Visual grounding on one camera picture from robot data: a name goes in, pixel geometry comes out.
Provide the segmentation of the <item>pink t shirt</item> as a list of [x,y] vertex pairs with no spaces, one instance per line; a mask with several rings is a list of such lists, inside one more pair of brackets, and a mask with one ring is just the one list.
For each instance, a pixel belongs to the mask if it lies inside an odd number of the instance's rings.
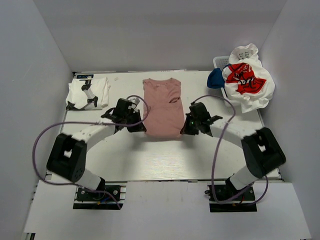
[[143,99],[148,107],[143,110],[146,135],[157,139],[173,140],[180,137],[185,115],[181,100],[181,82],[144,79]]

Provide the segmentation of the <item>blue t shirt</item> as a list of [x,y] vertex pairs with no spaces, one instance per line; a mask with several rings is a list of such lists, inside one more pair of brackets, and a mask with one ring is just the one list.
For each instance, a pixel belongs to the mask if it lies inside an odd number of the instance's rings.
[[220,68],[215,68],[207,78],[207,87],[210,89],[220,89],[224,88],[225,80],[222,75],[222,70]]

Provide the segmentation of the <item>white red print t shirt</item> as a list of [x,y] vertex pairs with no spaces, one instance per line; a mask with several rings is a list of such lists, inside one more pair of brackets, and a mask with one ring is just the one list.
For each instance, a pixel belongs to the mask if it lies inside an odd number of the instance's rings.
[[261,65],[240,61],[222,70],[224,89],[230,101],[241,107],[242,113],[265,108],[273,98],[275,82]]

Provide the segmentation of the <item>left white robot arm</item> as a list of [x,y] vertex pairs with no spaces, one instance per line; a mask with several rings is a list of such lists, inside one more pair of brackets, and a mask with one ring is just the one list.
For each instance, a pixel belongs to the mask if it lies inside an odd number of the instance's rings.
[[47,170],[72,185],[87,189],[94,199],[103,198],[106,181],[86,169],[87,152],[124,128],[130,133],[146,132],[140,110],[137,109],[141,100],[136,95],[120,98],[116,106],[108,109],[97,122],[87,122],[88,127],[73,134],[59,134],[49,155]]

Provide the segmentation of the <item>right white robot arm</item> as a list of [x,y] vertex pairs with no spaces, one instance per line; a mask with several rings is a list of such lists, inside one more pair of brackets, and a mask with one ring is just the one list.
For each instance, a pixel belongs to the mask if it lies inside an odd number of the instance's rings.
[[245,166],[225,181],[225,192],[229,198],[238,199],[249,184],[286,162],[285,154],[269,128],[243,128],[231,120],[223,120],[221,116],[211,116],[202,102],[192,103],[189,110],[180,131],[182,135],[203,133],[219,138],[219,143],[222,140],[232,143],[243,151]]

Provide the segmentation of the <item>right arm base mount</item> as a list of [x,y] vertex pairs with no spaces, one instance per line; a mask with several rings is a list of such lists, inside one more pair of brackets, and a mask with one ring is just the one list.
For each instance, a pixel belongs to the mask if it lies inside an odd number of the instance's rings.
[[[215,184],[215,194],[219,201],[225,201],[231,198],[234,194],[227,190],[225,184]],[[212,186],[208,185],[204,191],[204,195],[209,200],[209,210],[211,213],[253,213],[257,212],[257,205],[253,203],[256,200],[255,192],[251,186],[242,195],[224,204],[219,204],[215,201]]]

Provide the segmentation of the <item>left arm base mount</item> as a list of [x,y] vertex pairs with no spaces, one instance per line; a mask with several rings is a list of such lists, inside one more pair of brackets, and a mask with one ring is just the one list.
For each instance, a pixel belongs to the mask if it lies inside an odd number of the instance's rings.
[[77,187],[74,210],[120,210],[126,196],[126,182],[107,182],[105,191],[110,193],[93,193],[83,187]]

